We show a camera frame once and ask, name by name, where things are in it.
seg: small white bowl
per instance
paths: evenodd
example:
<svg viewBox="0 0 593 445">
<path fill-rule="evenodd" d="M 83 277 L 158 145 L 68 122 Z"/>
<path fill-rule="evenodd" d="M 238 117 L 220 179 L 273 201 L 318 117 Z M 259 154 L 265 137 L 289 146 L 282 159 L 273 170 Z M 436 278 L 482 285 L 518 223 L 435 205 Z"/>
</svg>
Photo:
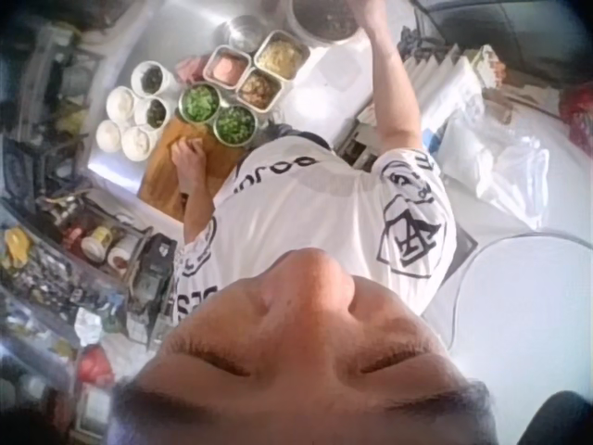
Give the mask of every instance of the small white bowl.
<svg viewBox="0 0 593 445">
<path fill-rule="evenodd" d="M 163 73 L 163 82 L 160 84 L 160 88 L 155 93 L 148 93 L 142 87 L 142 78 L 145 73 L 153 67 L 158 67 L 160 72 Z M 182 86 L 177 83 L 175 76 L 173 76 L 169 70 L 163 67 L 160 63 L 154 61 L 142 62 L 132 72 L 132 89 L 133 91 L 142 98 L 149 98 L 152 95 L 168 96 L 171 98 L 177 98 L 179 93 L 182 91 Z"/>
<path fill-rule="evenodd" d="M 107 97 L 108 117 L 116 123 L 128 124 L 133 117 L 137 101 L 138 96 L 130 88 L 118 86 Z"/>
<path fill-rule="evenodd" d="M 165 107 L 165 110 L 167 112 L 167 114 L 165 115 L 165 120 L 163 121 L 163 124 L 158 128 L 154 128 L 151 125 L 149 125 L 148 119 L 147 119 L 147 113 L 148 113 L 148 110 L 150 109 L 150 105 L 153 100 L 157 100 L 158 102 L 160 102 L 163 105 L 163 107 Z M 146 131 L 147 133 L 161 132 L 167 126 L 167 124 L 172 119 L 172 117 L 174 116 L 176 108 L 177 108 L 177 103 L 175 101 L 173 101 L 171 99 L 167 99 L 167 98 L 163 98 L 163 97 L 156 97 L 156 96 L 152 95 L 146 99 L 140 99 L 138 101 L 138 104 L 136 105 L 136 110 L 133 113 L 133 119 L 134 119 L 134 122 L 136 123 L 136 125 L 141 126 L 142 129 L 144 131 Z"/>
<path fill-rule="evenodd" d="M 158 136 L 155 133 L 146 132 L 141 127 L 131 127 L 121 137 L 121 148 L 126 158 L 133 162 L 142 162 L 150 157 L 157 142 Z"/>
<path fill-rule="evenodd" d="M 95 140 L 106 153 L 121 150 L 121 128 L 114 121 L 102 121 L 96 129 Z"/>
</svg>

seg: closed eye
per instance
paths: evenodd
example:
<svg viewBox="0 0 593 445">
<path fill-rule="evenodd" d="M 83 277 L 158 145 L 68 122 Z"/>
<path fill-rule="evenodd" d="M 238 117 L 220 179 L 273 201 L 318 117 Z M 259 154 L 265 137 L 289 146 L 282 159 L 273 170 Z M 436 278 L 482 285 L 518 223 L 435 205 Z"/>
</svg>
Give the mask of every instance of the closed eye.
<svg viewBox="0 0 593 445">
<path fill-rule="evenodd" d="M 424 345 L 406 347 L 404 350 L 399 350 L 384 356 L 383 358 L 373 362 L 371 365 L 361 368 L 360 371 L 363 374 L 375 373 L 390 366 L 395 366 L 397 364 L 404 363 L 407 360 L 420 357 L 429 351 L 430 350 Z"/>
</svg>

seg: stainless steel container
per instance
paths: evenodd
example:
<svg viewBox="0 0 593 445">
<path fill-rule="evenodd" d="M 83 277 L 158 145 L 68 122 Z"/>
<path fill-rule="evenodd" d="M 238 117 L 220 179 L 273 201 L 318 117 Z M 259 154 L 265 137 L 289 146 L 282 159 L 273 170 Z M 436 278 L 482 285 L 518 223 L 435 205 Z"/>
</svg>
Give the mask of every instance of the stainless steel container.
<svg viewBox="0 0 593 445">
<path fill-rule="evenodd" d="M 278 74 L 276 72 L 266 69 L 259 62 L 262 54 L 266 51 L 266 49 L 270 46 L 270 44 L 272 44 L 274 42 L 278 42 L 278 41 L 288 42 L 289 44 L 293 45 L 300 52 L 300 54 L 303 56 L 303 60 L 301 61 L 300 66 L 296 69 L 295 74 L 289 79 L 281 76 L 280 74 Z M 274 77 L 277 77 L 281 81 L 290 82 L 296 78 L 296 76 L 298 75 L 298 71 L 301 68 L 303 68 L 303 66 L 305 65 L 305 63 L 307 63 L 307 60 L 309 59 L 310 56 L 311 56 L 311 51 L 308 46 L 306 46 L 305 44 L 300 42 L 295 36 L 289 34 L 288 32 L 277 30 L 277 31 L 272 31 L 270 33 L 268 38 L 261 45 L 261 48 L 259 49 L 257 54 L 253 57 L 253 60 L 254 60 L 256 67 L 258 67 L 260 70 L 267 72 L 268 74 L 270 74 Z"/>
<path fill-rule="evenodd" d="M 241 77 L 239 78 L 239 80 L 237 81 L 237 83 L 235 85 L 228 85 L 224 82 L 221 82 L 221 81 L 217 80 L 213 75 L 213 71 L 216 68 L 216 63 L 221 59 L 221 57 L 223 57 L 225 55 L 240 58 L 240 59 L 244 60 L 244 62 L 246 63 L 246 68 L 244 69 L 243 74 L 241 74 Z M 206 79 L 210 83 L 214 83 L 215 85 L 218 85 L 220 88 L 224 88 L 225 90 L 236 90 L 236 88 L 241 84 L 242 80 L 249 72 L 250 68 L 251 68 L 251 57 L 249 56 L 249 54 L 244 53 L 242 51 L 237 51 L 236 49 L 233 49 L 230 46 L 223 44 L 223 45 L 219 46 L 218 48 L 216 48 L 214 50 L 214 52 L 212 53 L 210 60 L 208 61 L 208 63 L 206 64 L 206 67 L 204 68 L 203 75 L 204 75 L 204 79 Z"/>
<path fill-rule="evenodd" d="M 217 95 L 217 97 L 219 99 L 219 107 L 216 110 L 216 112 L 210 118 L 208 118 L 207 120 L 205 120 L 205 121 L 194 121 L 189 116 L 187 116 L 187 114 L 185 113 L 185 111 L 183 109 L 183 101 L 185 100 L 185 97 L 187 96 L 187 94 L 188 94 L 189 91 L 191 91 L 191 90 L 193 90 L 193 89 L 195 89 L 195 88 L 197 88 L 198 86 L 201 86 L 201 85 L 209 86 L 210 88 L 212 88 L 216 92 L 216 95 Z M 178 106 L 179 107 L 179 114 L 181 114 L 182 118 L 186 122 L 189 122 L 189 123 L 212 123 L 212 122 L 214 122 L 216 120 L 216 117 L 218 116 L 219 112 L 221 111 L 222 104 L 223 104 L 222 95 L 221 95 L 221 92 L 219 91 L 219 89 L 216 87 L 216 85 L 212 85 L 209 82 L 198 82 L 198 83 L 192 85 L 191 87 L 187 88 L 185 91 L 183 91 L 183 94 L 179 98 L 179 106 Z"/>
<path fill-rule="evenodd" d="M 225 110 L 225 109 L 229 109 L 229 108 L 242 108 L 245 109 L 249 112 L 249 114 L 251 114 L 251 116 L 253 116 L 253 120 L 255 122 L 255 128 L 253 130 L 253 134 L 251 134 L 251 137 L 249 139 L 247 139 L 245 142 L 241 143 L 241 144 L 229 144 L 228 142 L 224 141 L 221 138 L 221 135 L 219 134 L 219 129 L 218 129 L 218 121 L 219 118 L 221 116 L 221 113 Z M 216 116 L 216 120 L 214 121 L 214 123 L 212 124 L 212 130 L 214 132 L 214 135 L 216 136 L 216 138 L 222 143 L 225 144 L 226 146 L 232 146 L 232 147 L 242 147 L 242 146 L 248 146 L 253 139 L 256 137 L 256 135 L 258 134 L 259 131 L 259 119 L 258 119 L 258 115 L 256 113 L 253 112 L 253 110 L 250 107 L 245 107 L 243 105 L 230 105 L 228 107 L 223 107 L 219 110 L 219 112 L 217 113 Z"/>
<path fill-rule="evenodd" d="M 270 104 L 266 108 L 258 108 L 255 105 L 252 105 L 251 103 L 247 102 L 243 98 L 243 95 L 241 94 L 243 88 L 246 85 L 246 83 L 249 81 L 249 78 L 254 73 L 257 73 L 257 74 L 260 74 L 260 75 L 264 76 L 269 82 L 271 82 L 272 84 L 276 85 L 277 88 L 278 88 L 278 91 L 276 92 L 276 95 L 274 96 L 274 98 L 271 100 Z M 243 105 L 245 105 L 248 108 L 253 109 L 257 113 L 266 114 L 266 113 L 269 113 L 271 111 L 271 109 L 276 106 L 276 104 L 278 103 L 278 100 L 280 100 L 280 97 L 282 96 L 282 94 L 284 92 L 284 88 L 285 88 L 284 83 L 278 77 L 272 76 L 268 72 L 263 71 L 263 70 L 260 70 L 259 68 L 253 68 L 253 69 L 251 69 L 249 71 L 249 73 L 245 76 L 245 78 L 243 79 L 243 81 L 239 85 L 239 87 L 237 89 L 237 93 L 236 93 L 236 99 L 239 102 L 241 102 Z"/>
</svg>

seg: green vegetable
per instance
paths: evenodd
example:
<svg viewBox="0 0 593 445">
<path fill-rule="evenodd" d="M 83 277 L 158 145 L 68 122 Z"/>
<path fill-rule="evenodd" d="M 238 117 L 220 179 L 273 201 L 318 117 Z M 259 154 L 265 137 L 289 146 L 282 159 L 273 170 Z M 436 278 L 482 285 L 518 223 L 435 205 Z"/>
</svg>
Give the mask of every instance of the green vegetable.
<svg viewBox="0 0 593 445">
<path fill-rule="evenodd" d="M 210 119 L 219 109 L 219 105 L 219 97 L 209 85 L 198 85 L 188 90 L 183 98 L 183 111 L 194 122 Z"/>
<path fill-rule="evenodd" d="M 256 120 L 246 108 L 230 107 L 221 112 L 216 129 L 222 142 L 236 146 L 245 143 L 253 135 Z"/>
</svg>

